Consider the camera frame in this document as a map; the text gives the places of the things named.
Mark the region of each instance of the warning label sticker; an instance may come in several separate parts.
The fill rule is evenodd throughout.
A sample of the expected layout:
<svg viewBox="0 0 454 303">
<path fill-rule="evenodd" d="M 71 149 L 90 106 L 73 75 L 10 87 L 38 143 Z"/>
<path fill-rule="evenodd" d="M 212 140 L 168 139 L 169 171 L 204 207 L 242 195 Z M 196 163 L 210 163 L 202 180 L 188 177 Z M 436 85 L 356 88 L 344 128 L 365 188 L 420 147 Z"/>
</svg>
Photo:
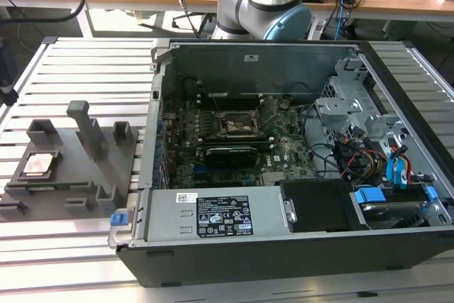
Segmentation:
<svg viewBox="0 0 454 303">
<path fill-rule="evenodd" d="M 253 235 L 249 198 L 197 198 L 197 235 L 201 238 Z"/>
</svg>

